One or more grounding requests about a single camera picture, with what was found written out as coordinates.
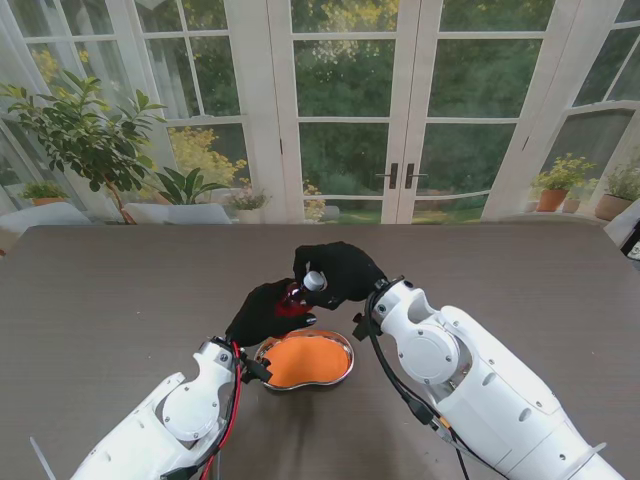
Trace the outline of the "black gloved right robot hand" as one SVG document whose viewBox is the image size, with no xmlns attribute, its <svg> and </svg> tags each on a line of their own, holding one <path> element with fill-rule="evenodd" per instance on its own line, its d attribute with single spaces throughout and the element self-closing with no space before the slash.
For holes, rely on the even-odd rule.
<svg viewBox="0 0 640 480">
<path fill-rule="evenodd" d="M 342 241 L 299 246 L 293 263 L 295 279 L 302 281 L 308 271 L 322 274 L 326 286 L 305 293 L 302 299 L 308 305 L 328 310 L 337 309 L 345 301 L 364 301 L 389 283 L 367 253 Z"/>
</svg>

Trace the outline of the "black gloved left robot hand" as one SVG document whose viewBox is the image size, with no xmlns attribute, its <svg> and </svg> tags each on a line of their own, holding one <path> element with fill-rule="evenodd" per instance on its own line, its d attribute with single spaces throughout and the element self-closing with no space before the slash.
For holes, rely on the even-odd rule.
<svg viewBox="0 0 640 480">
<path fill-rule="evenodd" d="M 252 347 L 270 337 L 284 337 L 292 331 L 314 325 L 317 319 L 312 313 L 287 317 L 276 312 L 276 306 L 285 297 L 287 287 L 292 282 L 291 278 L 284 278 L 253 289 L 227 327 L 226 339 L 239 347 Z"/>
</svg>

